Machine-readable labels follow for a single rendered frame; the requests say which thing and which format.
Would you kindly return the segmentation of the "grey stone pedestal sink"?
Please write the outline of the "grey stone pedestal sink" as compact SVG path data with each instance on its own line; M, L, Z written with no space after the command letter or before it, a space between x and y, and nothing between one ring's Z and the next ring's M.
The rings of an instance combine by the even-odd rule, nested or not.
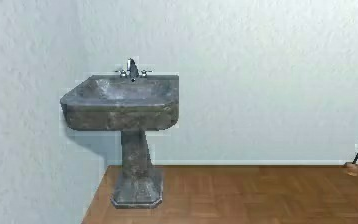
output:
M66 126L75 131L118 131L122 166L111 202L151 209L163 201L163 174L151 161L146 133L179 120L179 77L93 75L60 98Z

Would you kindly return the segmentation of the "chrome sink faucet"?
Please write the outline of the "chrome sink faucet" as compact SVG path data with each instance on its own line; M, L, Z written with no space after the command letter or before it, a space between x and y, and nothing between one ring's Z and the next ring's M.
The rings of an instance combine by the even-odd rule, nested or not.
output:
M137 78L145 78L149 70L139 70L135 60L129 58L127 60L127 69L117 70L117 73L121 78L130 78L132 82L135 82Z

